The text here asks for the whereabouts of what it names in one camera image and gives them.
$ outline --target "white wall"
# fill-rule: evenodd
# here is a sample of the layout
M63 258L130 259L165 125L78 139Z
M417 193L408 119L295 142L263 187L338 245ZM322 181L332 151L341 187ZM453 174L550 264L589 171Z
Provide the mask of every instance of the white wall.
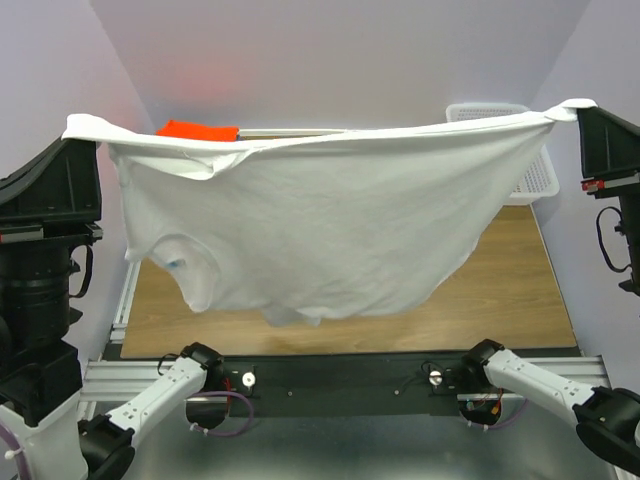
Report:
M11 173L64 131L70 113L87 112L135 130L149 117L86 0L3 2L0 7L0 175ZM100 149L104 240L95 247L89 294L68 341L81 358L104 346L125 272L115 170ZM74 276L76 287L81 275Z
M530 103L588 0L91 0L151 118L243 127L444 120Z
M534 108L587 97L640 125L640 35L637 0L593 0L538 92ZM596 241L595 216L607 200L580 190L577 125L558 126L547 143L560 195L540 201L536 214L580 345L602 354L618 386L640 389L640 298L624 293ZM628 263L624 240L607 222L607 247L619 265Z

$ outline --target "wood surface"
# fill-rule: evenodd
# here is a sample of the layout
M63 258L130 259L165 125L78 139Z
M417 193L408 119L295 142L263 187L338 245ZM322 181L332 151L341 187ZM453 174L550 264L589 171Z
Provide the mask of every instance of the wood surface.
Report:
M145 260L123 357L158 357L201 342L223 355L510 348L576 341L529 207L504 207L469 260L420 307L385 317L274 328L257 311L192 313L171 276Z

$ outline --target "folded orange fabric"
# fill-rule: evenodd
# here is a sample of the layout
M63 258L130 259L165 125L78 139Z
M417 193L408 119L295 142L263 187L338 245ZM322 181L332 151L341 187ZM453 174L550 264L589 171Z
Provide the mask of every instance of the folded orange fabric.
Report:
M156 132L163 137L190 138L191 140L210 140L214 142L235 142L238 137L238 127L207 127L197 123L169 120L167 124Z

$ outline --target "white plastic basket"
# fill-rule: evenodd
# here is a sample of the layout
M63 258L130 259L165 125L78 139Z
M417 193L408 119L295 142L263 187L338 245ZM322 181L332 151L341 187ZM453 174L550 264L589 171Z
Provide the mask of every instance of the white plastic basket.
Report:
M456 103L447 107L447 122L473 120L476 118L499 117L523 113L529 109L513 103ZM541 197L553 197L560 191L560 184L553 170L553 164L542 147L540 155L522 177L506 205L529 205Z

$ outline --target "white cloth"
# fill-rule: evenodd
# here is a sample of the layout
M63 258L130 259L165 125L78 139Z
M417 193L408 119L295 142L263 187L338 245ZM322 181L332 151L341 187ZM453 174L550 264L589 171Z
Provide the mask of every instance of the white cloth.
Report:
M71 115L63 138L109 144L126 257L166 268L192 310L318 323L424 302L472 253L553 124L593 105L235 143Z

